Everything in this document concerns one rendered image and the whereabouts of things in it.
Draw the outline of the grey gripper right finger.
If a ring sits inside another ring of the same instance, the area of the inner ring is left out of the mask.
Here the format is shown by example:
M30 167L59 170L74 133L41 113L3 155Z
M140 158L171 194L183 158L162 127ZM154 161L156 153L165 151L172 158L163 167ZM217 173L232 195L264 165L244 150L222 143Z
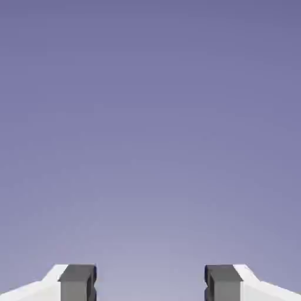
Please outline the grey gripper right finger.
M246 264L206 265L204 301L301 301L301 294L264 282Z

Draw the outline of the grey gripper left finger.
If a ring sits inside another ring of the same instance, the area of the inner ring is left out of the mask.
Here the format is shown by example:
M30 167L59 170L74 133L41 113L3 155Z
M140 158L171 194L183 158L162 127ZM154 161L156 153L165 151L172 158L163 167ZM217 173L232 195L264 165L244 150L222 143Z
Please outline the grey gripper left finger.
M57 264L42 280L0 294L0 301L97 301L97 267Z

